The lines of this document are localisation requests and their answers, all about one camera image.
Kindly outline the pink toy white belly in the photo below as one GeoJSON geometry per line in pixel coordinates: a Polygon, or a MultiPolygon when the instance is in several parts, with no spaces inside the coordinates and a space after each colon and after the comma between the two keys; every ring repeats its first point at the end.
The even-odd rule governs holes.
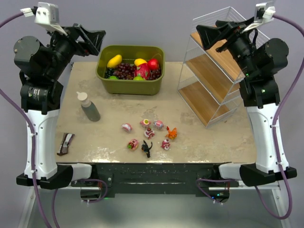
{"type": "Polygon", "coordinates": [[[124,124],[122,124],[122,129],[127,132],[130,132],[133,128],[129,123],[124,123],[124,124]]]}

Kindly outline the pink toy green top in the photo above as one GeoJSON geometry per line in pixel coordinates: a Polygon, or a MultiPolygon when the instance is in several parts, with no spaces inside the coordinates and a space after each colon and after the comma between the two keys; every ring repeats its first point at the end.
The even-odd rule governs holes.
{"type": "Polygon", "coordinates": [[[148,127],[150,127],[150,125],[151,125],[151,121],[148,120],[148,119],[143,119],[142,121],[140,121],[140,125],[141,125],[143,128],[148,128],[148,127]]]}

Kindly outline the pink toy blue trim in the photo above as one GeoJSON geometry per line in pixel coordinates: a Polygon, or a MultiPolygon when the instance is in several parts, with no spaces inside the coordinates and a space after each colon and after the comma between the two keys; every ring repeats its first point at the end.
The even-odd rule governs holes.
{"type": "Polygon", "coordinates": [[[154,121],[154,126],[157,128],[157,129],[159,129],[159,130],[161,130],[163,127],[164,127],[164,124],[163,124],[163,122],[162,121],[160,121],[160,120],[156,120],[156,121],[154,121]]]}

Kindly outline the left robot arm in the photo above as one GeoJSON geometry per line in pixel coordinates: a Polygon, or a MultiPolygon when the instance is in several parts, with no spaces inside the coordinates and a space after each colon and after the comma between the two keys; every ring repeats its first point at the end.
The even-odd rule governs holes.
{"type": "Polygon", "coordinates": [[[20,38],[14,45],[14,63],[20,69],[21,113],[27,122],[28,152],[18,185],[43,189],[64,188],[73,181],[88,179],[92,166],[85,163],[57,164],[55,136],[63,85],[59,77],[73,56],[98,56],[104,30],[88,31],[80,24],[50,32],[43,45],[34,36],[20,38]]]}

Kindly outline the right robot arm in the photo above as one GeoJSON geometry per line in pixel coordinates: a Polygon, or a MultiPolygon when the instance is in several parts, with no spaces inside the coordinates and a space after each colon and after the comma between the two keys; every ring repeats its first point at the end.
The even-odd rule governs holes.
{"type": "Polygon", "coordinates": [[[213,27],[198,25],[196,30],[203,48],[208,50],[217,42],[224,44],[217,52],[229,51],[244,74],[240,94],[252,128],[257,156],[255,163],[224,163],[218,171],[223,179],[241,180],[247,186],[259,186],[295,178],[297,171],[285,157],[277,111],[281,105],[275,74],[288,64],[288,45],[272,38],[260,47],[248,29],[251,20],[243,22],[216,22],[213,27]]]}

